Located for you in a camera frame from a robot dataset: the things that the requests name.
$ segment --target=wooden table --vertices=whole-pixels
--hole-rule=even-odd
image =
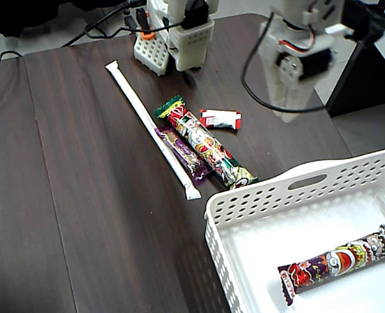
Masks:
[[[204,67],[161,78],[134,60],[134,37],[3,62],[0,312],[228,312],[203,218],[224,187],[210,177],[185,200],[104,66],[118,60],[150,112],[177,94],[195,114],[242,111],[242,129],[213,134],[261,179],[350,157],[325,110],[285,124],[240,85],[262,20],[218,20]],[[249,81],[267,97],[258,60]]]

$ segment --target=basket handle hole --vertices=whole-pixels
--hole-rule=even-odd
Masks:
[[[294,183],[290,184],[288,186],[288,190],[295,190],[295,189],[299,189],[299,188],[302,188],[302,187],[306,187],[306,186],[310,186],[310,185],[315,185],[315,184],[318,184],[321,181],[325,180],[326,178],[327,178],[326,174],[321,174],[321,175],[318,175],[318,176],[301,179],[300,181],[295,181]]]

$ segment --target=snack wrapper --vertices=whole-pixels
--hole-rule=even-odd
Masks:
[[[205,162],[178,137],[174,128],[159,127],[156,129],[156,133],[174,152],[196,182],[202,181],[210,173]]]
[[[288,305],[307,286],[332,280],[385,259],[385,225],[379,231],[309,260],[278,267]]]
[[[241,127],[242,113],[239,111],[199,110],[199,121],[205,127],[229,127],[237,130]]]
[[[172,98],[156,109],[154,114],[160,119],[167,118],[198,155],[221,177],[225,186],[234,189],[259,181],[247,169],[241,167],[223,145],[185,108],[181,96]]]

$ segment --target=red wire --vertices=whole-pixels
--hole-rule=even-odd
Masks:
[[[291,49],[296,50],[298,52],[307,52],[308,50],[312,49],[312,47],[314,46],[314,42],[315,42],[315,33],[312,29],[310,31],[310,35],[311,35],[311,43],[309,44],[309,47],[307,47],[307,48],[295,46],[293,43],[289,42],[288,40],[283,40],[283,39],[279,40],[279,45],[284,44],[284,45],[286,45],[286,46],[290,47]]]

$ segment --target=orange part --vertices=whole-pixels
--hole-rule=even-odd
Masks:
[[[154,33],[150,33],[150,34],[141,33],[141,36],[143,37],[144,40],[150,40],[154,38]]]

